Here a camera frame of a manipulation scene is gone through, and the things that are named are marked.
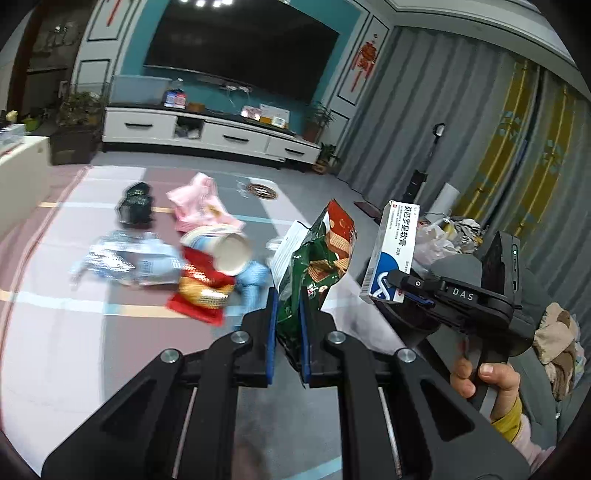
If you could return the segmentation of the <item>person's right hand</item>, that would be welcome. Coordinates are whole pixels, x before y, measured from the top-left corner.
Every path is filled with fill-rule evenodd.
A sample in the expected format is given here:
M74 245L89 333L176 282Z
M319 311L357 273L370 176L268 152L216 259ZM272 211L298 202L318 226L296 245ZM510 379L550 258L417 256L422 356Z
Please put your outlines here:
M465 399L476 393L476 386L471 380L472 373L471 362L460 357L450 376L452 387ZM517 402L521 377L509 364L483 363L478 369L478 378L497 391L490 415L491 421L497 421L507 415Z

